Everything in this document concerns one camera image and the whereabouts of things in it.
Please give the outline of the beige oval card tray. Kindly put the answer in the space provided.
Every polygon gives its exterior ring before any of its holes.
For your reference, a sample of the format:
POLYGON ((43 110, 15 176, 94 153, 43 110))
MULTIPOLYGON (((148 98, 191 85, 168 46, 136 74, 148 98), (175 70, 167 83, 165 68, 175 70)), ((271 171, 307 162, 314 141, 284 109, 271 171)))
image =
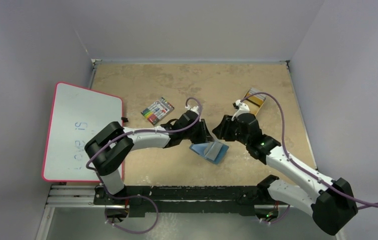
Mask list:
POLYGON ((257 116, 260 112, 260 109, 264 105, 267 97, 267 95, 264 94, 257 94, 258 92, 260 92, 260 90, 251 87, 241 99, 241 102, 248 105, 250 113, 254 114, 255 116, 257 116))

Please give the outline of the blue card holder wallet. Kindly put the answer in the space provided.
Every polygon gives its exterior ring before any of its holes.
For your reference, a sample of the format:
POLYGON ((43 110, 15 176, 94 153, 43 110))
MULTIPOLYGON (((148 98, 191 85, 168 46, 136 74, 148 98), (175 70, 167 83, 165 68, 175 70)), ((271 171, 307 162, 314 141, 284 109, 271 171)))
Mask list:
POLYGON ((229 146, 220 141, 192 144, 189 148, 203 159, 217 165, 225 157, 229 146))

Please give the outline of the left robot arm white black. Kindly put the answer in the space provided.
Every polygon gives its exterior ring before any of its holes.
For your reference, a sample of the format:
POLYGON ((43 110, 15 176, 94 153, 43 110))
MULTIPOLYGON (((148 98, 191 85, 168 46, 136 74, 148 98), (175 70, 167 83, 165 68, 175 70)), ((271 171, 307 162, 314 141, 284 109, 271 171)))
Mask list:
POLYGON ((118 205, 126 197, 119 170, 126 156, 135 150, 171 148, 183 140, 193 144, 213 141, 205 120, 194 110, 187 110, 179 118, 153 128, 128 128, 113 121, 89 140, 84 150, 89 163, 94 165, 96 174, 106 187, 106 198, 118 205))

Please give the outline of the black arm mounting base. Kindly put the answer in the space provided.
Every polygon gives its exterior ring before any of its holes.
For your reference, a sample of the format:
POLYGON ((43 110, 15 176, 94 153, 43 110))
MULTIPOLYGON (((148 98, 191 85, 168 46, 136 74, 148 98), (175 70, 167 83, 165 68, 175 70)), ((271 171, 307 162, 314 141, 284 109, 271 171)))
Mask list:
POLYGON ((260 186, 137 186, 127 185, 120 196, 110 197, 95 187, 94 204, 121 207, 122 213, 142 218, 146 213, 238 214, 272 221, 285 205, 273 200, 260 186))

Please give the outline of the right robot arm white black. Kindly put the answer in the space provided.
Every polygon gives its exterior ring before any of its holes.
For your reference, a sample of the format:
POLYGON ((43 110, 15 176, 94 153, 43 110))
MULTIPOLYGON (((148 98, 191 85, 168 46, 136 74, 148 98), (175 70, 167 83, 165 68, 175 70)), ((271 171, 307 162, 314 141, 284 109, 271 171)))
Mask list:
POLYGON ((254 159, 295 183, 290 185, 277 177, 267 177, 257 191, 261 202, 268 204, 277 200, 294 206, 311 216, 322 231, 332 236, 358 213, 352 200, 352 188, 345 179, 333 180, 286 154, 279 141, 262 132, 253 114, 225 115, 212 132, 220 140, 242 143, 254 159))

